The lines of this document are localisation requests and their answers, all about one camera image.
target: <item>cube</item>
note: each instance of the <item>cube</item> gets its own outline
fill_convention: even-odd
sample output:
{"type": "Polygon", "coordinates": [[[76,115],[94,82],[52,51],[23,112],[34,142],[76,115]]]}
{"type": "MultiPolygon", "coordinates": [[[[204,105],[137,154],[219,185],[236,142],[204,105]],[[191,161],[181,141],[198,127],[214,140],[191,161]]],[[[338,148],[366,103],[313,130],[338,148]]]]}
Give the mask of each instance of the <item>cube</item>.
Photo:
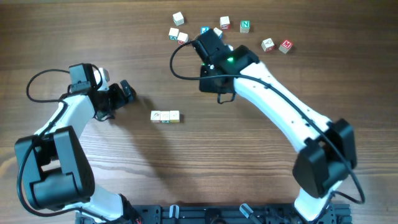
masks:
{"type": "Polygon", "coordinates": [[[162,123],[170,122],[170,112],[169,111],[161,111],[160,112],[160,122],[162,122],[162,123]]]}
{"type": "Polygon", "coordinates": [[[241,32],[248,33],[250,30],[250,21],[241,21],[241,32]]]}
{"type": "Polygon", "coordinates": [[[275,44],[271,38],[268,38],[262,41],[261,47],[265,52],[270,52],[271,50],[275,49],[275,44]]]}
{"type": "Polygon", "coordinates": [[[221,29],[229,29],[231,27],[231,24],[229,23],[229,16],[220,18],[220,27],[221,29]]]}
{"type": "Polygon", "coordinates": [[[213,31],[217,34],[218,38],[222,38],[223,37],[223,31],[219,30],[219,28],[214,28],[213,31]]]}
{"type": "Polygon", "coordinates": [[[289,40],[284,40],[282,44],[279,46],[279,50],[283,53],[287,53],[293,46],[293,42],[289,40]]]}
{"type": "Polygon", "coordinates": [[[182,45],[182,44],[188,42],[188,34],[184,34],[183,32],[181,32],[178,35],[177,40],[178,40],[179,45],[182,45]]]}
{"type": "Polygon", "coordinates": [[[176,26],[179,26],[184,23],[184,17],[182,16],[181,12],[173,14],[173,21],[176,26]]]}
{"type": "Polygon", "coordinates": [[[179,123],[180,122],[180,112],[179,111],[170,111],[170,122],[171,123],[179,123]]]}
{"type": "Polygon", "coordinates": [[[204,32],[210,30],[210,27],[201,27],[200,28],[200,34],[203,34],[204,32]]]}
{"type": "Polygon", "coordinates": [[[178,29],[176,29],[176,28],[170,28],[170,32],[169,32],[170,40],[177,40],[179,32],[180,31],[178,29]]]}
{"type": "Polygon", "coordinates": [[[160,123],[160,111],[151,111],[150,121],[152,121],[153,123],[160,123]]]}

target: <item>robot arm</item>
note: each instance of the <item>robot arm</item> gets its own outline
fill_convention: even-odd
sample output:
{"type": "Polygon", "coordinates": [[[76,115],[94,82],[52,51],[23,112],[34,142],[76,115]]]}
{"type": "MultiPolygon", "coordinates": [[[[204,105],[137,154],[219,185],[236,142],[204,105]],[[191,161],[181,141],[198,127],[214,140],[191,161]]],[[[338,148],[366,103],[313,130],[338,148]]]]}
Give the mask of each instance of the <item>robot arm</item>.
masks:
{"type": "Polygon", "coordinates": [[[200,78],[181,77],[174,72],[172,59],[179,48],[170,59],[172,73],[182,79],[199,80],[201,91],[219,95],[218,103],[220,94],[232,93],[231,101],[235,94],[241,95],[256,105],[286,135],[298,153],[293,175],[301,189],[294,207],[306,221],[316,220],[327,206],[330,194],[347,178],[349,171],[345,162],[351,169],[356,167],[352,127],[343,119],[332,123],[326,116],[302,103],[245,46],[232,51],[212,30],[200,35],[192,45],[205,63],[200,78]],[[344,158],[333,152],[324,138],[334,144],[344,158]]]}
{"type": "MultiPolygon", "coordinates": [[[[328,123],[331,121],[291,94],[271,75],[264,63],[252,63],[241,70],[241,74],[261,78],[270,83],[306,113],[323,132],[329,129],[328,123]]],[[[264,88],[255,81],[244,78],[234,79],[234,89],[237,94],[257,106],[285,134],[297,153],[306,147],[306,139],[318,139],[320,137],[319,133],[309,126],[295,109],[272,90],[264,88]]],[[[327,194],[320,198],[312,197],[301,189],[294,204],[296,210],[307,221],[316,219],[318,214],[321,213],[323,206],[328,202],[331,191],[336,190],[340,184],[341,181],[337,181],[330,187],[327,194]]]]}
{"type": "MultiPolygon", "coordinates": [[[[109,221],[135,220],[139,215],[122,195],[112,194],[95,184],[78,140],[89,120],[112,117],[114,110],[134,100],[135,91],[125,80],[121,82],[121,89],[117,84],[108,86],[108,71],[100,68],[93,72],[90,64],[71,66],[70,76],[71,91],[61,96],[67,104],[66,110],[45,132],[25,164],[22,179],[27,200],[36,210],[83,208],[87,212],[82,214],[98,223],[102,222],[102,218],[109,221]],[[42,166],[54,160],[60,161],[60,167],[43,170],[42,166]]],[[[35,135],[16,142],[19,164],[29,145],[60,114],[63,107],[64,104],[59,103],[54,115],[35,135]]]]}
{"type": "MultiPolygon", "coordinates": [[[[201,78],[184,79],[200,80],[201,91],[217,93],[219,98],[223,93],[241,95],[282,130],[298,153],[293,176],[301,189],[294,207],[307,222],[316,220],[328,205],[332,192],[347,178],[347,163],[352,169],[356,167],[352,127],[343,119],[332,123],[302,103],[245,46],[231,51],[212,30],[192,43],[206,65],[201,67],[201,78]],[[325,138],[336,146],[343,159],[329,145],[321,144],[325,138]]],[[[170,59],[171,69],[177,50],[170,59]]],[[[48,124],[62,111],[63,104],[35,135],[16,142],[15,151],[20,165],[28,148],[35,143],[22,175],[26,197],[36,210],[47,208],[68,211],[76,208],[98,223],[140,223],[139,212],[124,196],[112,194],[95,184],[92,170],[78,141],[91,118],[101,121],[107,116],[112,117],[112,111],[134,99],[135,92],[127,81],[121,82],[121,89],[117,84],[108,86],[102,82],[109,81],[108,72],[103,69],[99,71],[93,72],[90,64],[71,66],[71,92],[61,96],[67,104],[66,111],[39,141],[37,135],[47,129],[48,124]],[[60,161],[60,167],[42,169],[54,159],[60,161]]],[[[172,73],[182,78],[173,70],[172,73]]]]}

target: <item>row of blocks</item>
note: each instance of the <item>row of blocks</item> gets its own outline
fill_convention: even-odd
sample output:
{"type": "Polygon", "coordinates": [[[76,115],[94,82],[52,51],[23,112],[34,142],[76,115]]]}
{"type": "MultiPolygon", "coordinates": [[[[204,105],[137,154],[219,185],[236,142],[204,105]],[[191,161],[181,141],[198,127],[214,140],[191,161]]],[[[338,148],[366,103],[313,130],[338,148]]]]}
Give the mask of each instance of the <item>row of blocks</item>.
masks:
{"type": "MultiPolygon", "coordinates": [[[[183,24],[184,17],[182,16],[182,13],[178,12],[178,13],[174,14],[173,21],[176,26],[183,24]]],[[[221,27],[221,30],[229,29],[231,27],[231,23],[229,21],[229,16],[223,16],[220,18],[220,27],[221,27]]],[[[204,32],[207,32],[208,30],[210,30],[210,27],[208,27],[208,26],[201,27],[200,34],[203,34],[204,32]]],[[[223,36],[223,31],[221,31],[221,30],[219,30],[219,28],[217,28],[217,27],[215,27],[213,29],[213,31],[217,34],[218,38],[220,38],[220,39],[223,36]]],[[[249,31],[250,31],[250,21],[241,21],[240,32],[248,33],[249,31]]],[[[170,38],[170,40],[177,40],[179,45],[182,45],[182,44],[188,42],[188,34],[180,32],[176,28],[170,28],[169,38],[170,38]]],[[[286,54],[292,48],[292,46],[293,46],[293,42],[291,42],[289,40],[284,40],[283,43],[279,46],[279,50],[286,54]]],[[[262,41],[261,47],[265,52],[269,52],[269,51],[275,49],[275,44],[271,38],[268,38],[268,39],[262,41]]]]}
{"type": "Polygon", "coordinates": [[[179,111],[151,111],[150,120],[153,123],[179,123],[179,111]]]}
{"type": "MultiPolygon", "coordinates": [[[[293,42],[289,40],[284,40],[282,44],[279,46],[279,50],[283,53],[287,53],[293,46],[293,42]]],[[[271,38],[263,40],[261,43],[261,47],[265,52],[270,52],[275,49],[275,44],[271,38]]]]}

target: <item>black cable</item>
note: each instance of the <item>black cable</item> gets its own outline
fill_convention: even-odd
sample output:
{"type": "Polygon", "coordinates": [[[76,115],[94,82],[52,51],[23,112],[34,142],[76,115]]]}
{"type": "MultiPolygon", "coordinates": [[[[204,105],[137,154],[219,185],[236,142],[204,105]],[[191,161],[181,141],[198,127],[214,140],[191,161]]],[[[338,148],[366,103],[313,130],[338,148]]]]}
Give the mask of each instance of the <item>black cable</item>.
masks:
{"type": "Polygon", "coordinates": [[[101,88],[102,86],[102,73],[99,70],[99,68],[96,65],[91,64],[91,66],[93,66],[95,69],[97,69],[98,73],[99,73],[99,83],[98,85],[95,86],[94,90],[98,90],[99,88],[101,88]]]}
{"type": "Polygon", "coordinates": [[[68,107],[68,104],[67,104],[65,101],[63,101],[63,100],[36,100],[36,99],[33,99],[33,98],[30,96],[30,94],[29,94],[29,87],[30,87],[30,84],[33,82],[33,80],[34,80],[35,78],[37,78],[37,77],[40,76],[41,74],[44,74],[44,73],[47,73],[47,72],[64,72],[64,73],[69,73],[68,71],[65,71],[65,70],[49,69],[49,70],[44,70],[43,72],[40,72],[40,73],[34,75],[34,76],[30,79],[29,83],[28,83],[27,86],[26,86],[26,96],[28,97],[28,99],[30,99],[31,101],[36,102],[36,103],[57,103],[57,102],[58,102],[58,103],[62,103],[63,106],[62,106],[61,111],[56,115],[56,117],[55,117],[51,122],[49,122],[49,125],[48,125],[37,137],[35,137],[33,143],[28,147],[28,149],[26,150],[26,153],[24,154],[24,157],[22,158],[22,162],[21,162],[21,165],[19,166],[18,177],[17,177],[17,194],[18,194],[19,201],[21,202],[22,206],[23,206],[28,212],[30,212],[30,213],[33,214],[33,215],[37,215],[37,216],[39,216],[39,217],[54,217],[54,216],[57,216],[57,215],[65,214],[65,213],[67,213],[67,212],[78,211],[78,212],[80,212],[80,213],[85,213],[85,214],[90,215],[90,216],[92,216],[92,217],[99,218],[99,219],[101,219],[102,221],[110,222],[110,221],[107,220],[106,218],[104,218],[104,217],[102,217],[102,216],[99,216],[99,215],[97,215],[97,214],[94,214],[94,213],[92,213],[92,212],[90,212],[90,211],[87,211],[87,210],[85,210],[85,209],[83,209],[83,208],[69,208],[69,209],[66,209],[66,210],[63,210],[63,211],[60,211],[60,212],[41,213],[41,212],[38,212],[38,211],[34,210],[33,208],[31,208],[31,207],[27,204],[27,202],[25,201],[24,195],[23,195],[23,193],[22,193],[22,175],[23,175],[23,173],[24,173],[24,169],[25,169],[25,165],[26,165],[27,158],[28,158],[30,152],[32,152],[32,150],[34,149],[35,145],[43,138],[44,134],[45,134],[48,130],[51,130],[51,128],[54,126],[54,124],[55,124],[55,123],[62,117],[62,115],[66,112],[66,109],[67,109],[67,107],[68,107]]]}
{"type": "Polygon", "coordinates": [[[182,80],[206,80],[206,79],[214,79],[214,78],[246,78],[248,80],[252,80],[255,82],[258,82],[262,85],[264,85],[264,88],[269,88],[270,90],[272,90],[273,92],[275,92],[277,95],[279,95],[282,99],[284,99],[295,111],[297,111],[299,113],[299,115],[311,126],[313,127],[318,133],[319,135],[322,137],[322,139],[333,149],[333,151],[337,154],[337,156],[339,157],[339,159],[342,161],[342,163],[344,164],[346,170],[348,171],[348,173],[350,174],[351,178],[354,181],[354,184],[359,192],[359,196],[361,197],[361,200],[357,200],[353,197],[350,197],[344,193],[341,193],[339,191],[333,191],[332,192],[332,196],[331,198],[334,196],[334,194],[338,194],[344,198],[347,198],[348,200],[357,203],[357,204],[363,204],[365,202],[365,194],[363,192],[362,186],[359,183],[358,178],[356,177],[355,173],[353,172],[352,168],[351,168],[351,164],[349,164],[349,162],[343,157],[343,155],[341,154],[341,152],[337,149],[337,147],[329,140],[329,138],[323,133],[323,131],[318,128],[317,125],[315,125],[315,123],[302,111],[300,110],[300,108],[298,108],[297,105],[295,105],[288,97],[286,97],[283,93],[281,93],[278,89],[276,89],[275,87],[273,87],[270,83],[266,83],[264,81],[262,81],[261,79],[258,78],[254,78],[254,77],[250,77],[248,75],[214,75],[214,76],[210,76],[210,77],[183,77],[181,75],[178,75],[174,72],[173,69],[173,59],[175,57],[175,54],[184,46],[186,45],[190,45],[192,44],[194,41],[196,40],[192,40],[192,41],[188,41],[182,45],[180,45],[179,47],[177,47],[177,49],[174,50],[171,58],[170,58],[170,70],[173,73],[173,75],[177,78],[180,78],[182,80]]]}

